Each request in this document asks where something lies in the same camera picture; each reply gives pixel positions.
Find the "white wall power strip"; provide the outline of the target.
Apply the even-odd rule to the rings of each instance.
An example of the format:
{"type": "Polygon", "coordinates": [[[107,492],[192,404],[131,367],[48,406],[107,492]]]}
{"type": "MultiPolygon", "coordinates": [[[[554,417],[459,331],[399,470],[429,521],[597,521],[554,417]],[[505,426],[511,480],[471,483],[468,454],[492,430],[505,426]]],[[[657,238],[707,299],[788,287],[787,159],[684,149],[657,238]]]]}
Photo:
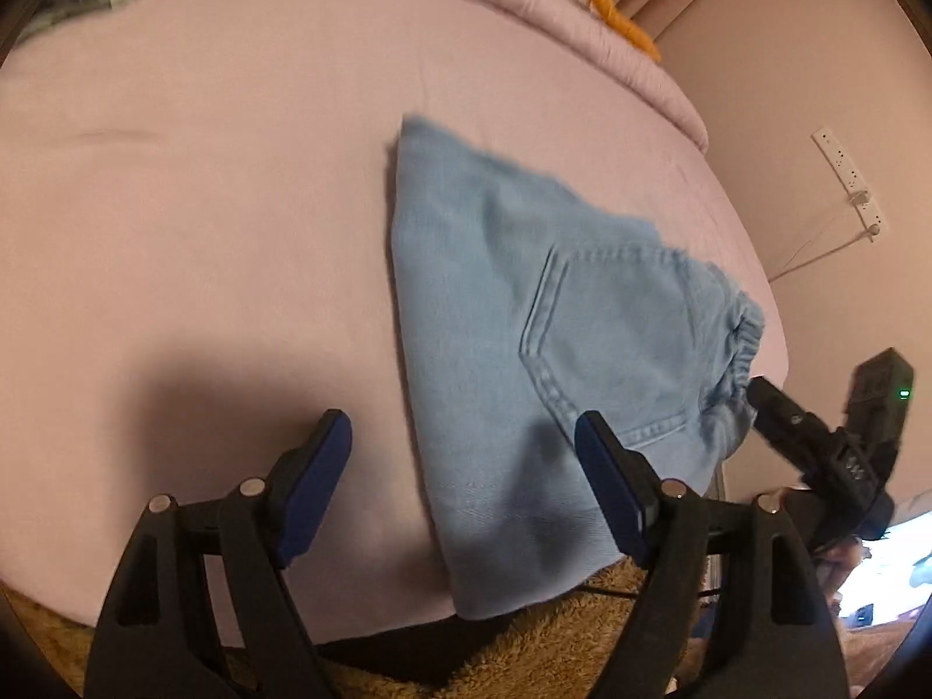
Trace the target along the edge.
{"type": "Polygon", "coordinates": [[[821,151],[826,163],[836,174],[837,180],[845,191],[848,204],[852,205],[859,221],[863,224],[867,238],[870,242],[876,242],[888,233],[889,224],[866,177],[861,174],[858,164],[853,160],[853,156],[827,126],[817,129],[815,133],[810,134],[810,137],[821,151]]]}

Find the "light blue denim pants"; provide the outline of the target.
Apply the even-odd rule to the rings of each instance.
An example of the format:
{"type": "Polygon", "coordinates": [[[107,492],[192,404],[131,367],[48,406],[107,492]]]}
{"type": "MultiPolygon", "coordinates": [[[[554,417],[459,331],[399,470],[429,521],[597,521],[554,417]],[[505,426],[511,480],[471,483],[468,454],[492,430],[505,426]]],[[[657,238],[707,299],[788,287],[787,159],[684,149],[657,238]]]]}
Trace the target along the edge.
{"type": "Polygon", "coordinates": [[[453,606],[485,620],[619,559],[573,447],[599,412],[705,490],[752,421],[760,307],[654,225],[411,115],[392,245],[409,403],[453,606]]]}

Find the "pink bed sheet mattress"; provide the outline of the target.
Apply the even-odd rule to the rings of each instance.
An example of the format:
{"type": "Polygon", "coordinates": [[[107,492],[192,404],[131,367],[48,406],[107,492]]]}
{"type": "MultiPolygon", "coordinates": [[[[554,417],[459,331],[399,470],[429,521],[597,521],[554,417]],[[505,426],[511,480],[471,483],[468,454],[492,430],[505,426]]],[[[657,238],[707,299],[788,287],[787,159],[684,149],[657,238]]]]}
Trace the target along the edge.
{"type": "Polygon", "coordinates": [[[387,166],[417,112],[657,224],[776,306],[686,96],[490,0],[135,0],[2,69],[2,577],[90,623],[145,502],[354,451],[288,584],[327,642],[444,619],[397,357],[387,166]]]}

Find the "tan shaggy rug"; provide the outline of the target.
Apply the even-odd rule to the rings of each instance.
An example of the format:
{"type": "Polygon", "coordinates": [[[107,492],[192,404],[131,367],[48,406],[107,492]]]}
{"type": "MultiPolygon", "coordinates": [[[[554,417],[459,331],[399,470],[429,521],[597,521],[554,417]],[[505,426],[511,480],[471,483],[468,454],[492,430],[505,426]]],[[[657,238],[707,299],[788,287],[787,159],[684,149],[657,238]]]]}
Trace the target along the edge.
{"type": "MultiPolygon", "coordinates": [[[[615,637],[632,617],[633,604],[646,594],[646,574],[633,563],[621,562],[595,576],[594,584],[643,584],[640,590],[583,585],[553,603],[539,604],[515,615],[483,622],[450,617],[442,622],[386,631],[377,636],[324,645],[321,653],[311,648],[315,664],[305,675],[295,672],[294,660],[286,658],[281,628],[273,626],[262,644],[277,658],[271,666],[271,694],[267,680],[257,674],[252,656],[220,652],[220,688],[231,688],[234,697],[586,697],[612,653],[615,637]]],[[[153,636],[156,625],[166,625],[160,615],[160,589],[155,562],[142,562],[142,573],[131,574],[126,592],[117,594],[117,626],[140,626],[142,636],[153,636]]],[[[51,650],[52,677],[82,680],[84,661],[90,655],[93,633],[40,604],[13,594],[14,615],[27,620],[27,636],[40,638],[40,656],[51,650]]],[[[167,625],[185,625],[175,617],[167,625]]],[[[156,680],[167,679],[167,697],[182,697],[182,688],[193,688],[186,677],[173,679],[169,669],[156,666],[155,645],[131,645],[131,634],[115,638],[117,647],[129,647],[129,656],[117,658],[115,668],[104,669],[104,678],[142,677],[135,693],[104,688],[101,697],[155,697],[156,680]]]]}

